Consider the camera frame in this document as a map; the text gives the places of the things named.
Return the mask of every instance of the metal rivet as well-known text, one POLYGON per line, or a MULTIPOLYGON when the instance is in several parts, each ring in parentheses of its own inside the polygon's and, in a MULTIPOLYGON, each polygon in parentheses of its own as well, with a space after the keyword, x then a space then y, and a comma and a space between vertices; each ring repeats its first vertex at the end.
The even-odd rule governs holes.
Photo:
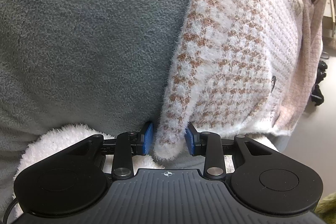
POLYGON ((207 169, 207 173, 212 176, 219 176, 224 173, 222 168, 219 167, 210 167, 207 169))
POLYGON ((131 173, 131 170, 129 170, 128 168, 125 168, 125 167, 120 167, 120 168, 115 169, 113 171, 113 173, 117 177, 125 177, 125 176, 128 176, 131 173))

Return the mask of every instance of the round pad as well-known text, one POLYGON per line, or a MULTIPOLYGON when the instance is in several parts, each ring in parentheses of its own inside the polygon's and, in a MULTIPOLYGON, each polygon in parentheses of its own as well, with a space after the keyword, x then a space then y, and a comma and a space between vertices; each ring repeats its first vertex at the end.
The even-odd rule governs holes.
POLYGON ((58 192, 71 188, 77 181, 78 178, 75 172, 59 168, 49 170, 41 175, 39 185, 44 190, 58 192))
POLYGON ((280 153, 250 156, 231 176, 231 189, 261 213, 292 215, 313 209, 323 184, 311 168, 280 153))
POLYGON ((60 217, 94 204, 104 194, 107 180, 91 162, 65 155, 52 164, 41 161, 23 170, 14 188, 25 212, 60 217))
POLYGON ((261 173, 259 179, 265 187, 275 191, 289 191, 299 184, 294 173, 283 169, 267 170, 261 173))

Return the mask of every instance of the gray fleece blanket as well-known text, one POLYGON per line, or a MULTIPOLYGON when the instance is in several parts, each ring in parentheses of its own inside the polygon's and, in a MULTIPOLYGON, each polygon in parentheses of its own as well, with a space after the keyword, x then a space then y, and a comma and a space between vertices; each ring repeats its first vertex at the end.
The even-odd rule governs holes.
POLYGON ((157 123, 188 3, 0 0, 0 215, 39 135, 69 123, 112 135, 157 123))

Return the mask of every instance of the white plush fabric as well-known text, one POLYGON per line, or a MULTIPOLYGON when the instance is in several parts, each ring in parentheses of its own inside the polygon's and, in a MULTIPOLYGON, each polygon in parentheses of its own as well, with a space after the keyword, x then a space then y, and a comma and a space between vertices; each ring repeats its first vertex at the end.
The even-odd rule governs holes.
POLYGON ((256 137, 253 137, 253 140, 275 150, 275 151, 278 151, 276 149, 276 147, 271 143, 271 141, 269 139, 266 138, 266 136, 262 136, 262 135, 257 135, 256 137))
MULTIPOLYGON (((104 139, 114 139, 114 137, 110 135, 97 132, 93 129, 90 129, 87 125, 82 124, 67 125, 61 129, 53 129, 42 135, 35 143, 28 145, 26 152, 22 155, 22 159, 20 160, 18 171, 14 176, 14 180, 25 168, 94 134, 102 134, 104 139)), ((103 168, 105 173, 111 173, 112 162, 113 155, 107 155, 103 168)), ((163 167, 156 164, 149 155, 134 156, 133 168, 135 174, 139 168, 163 169, 163 167)), ((16 206, 16 217, 19 217, 21 214, 21 208, 16 206)))

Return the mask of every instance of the houndstooth pattern fabric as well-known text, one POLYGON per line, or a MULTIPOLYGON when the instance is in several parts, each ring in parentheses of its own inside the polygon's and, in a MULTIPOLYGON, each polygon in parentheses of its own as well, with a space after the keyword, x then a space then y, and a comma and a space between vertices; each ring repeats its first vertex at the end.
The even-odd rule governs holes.
POLYGON ((191 0, 155 154, 176 156, 189 121, 223 137, 272 132, 299 54, 302 12, 302 0, 191 0))

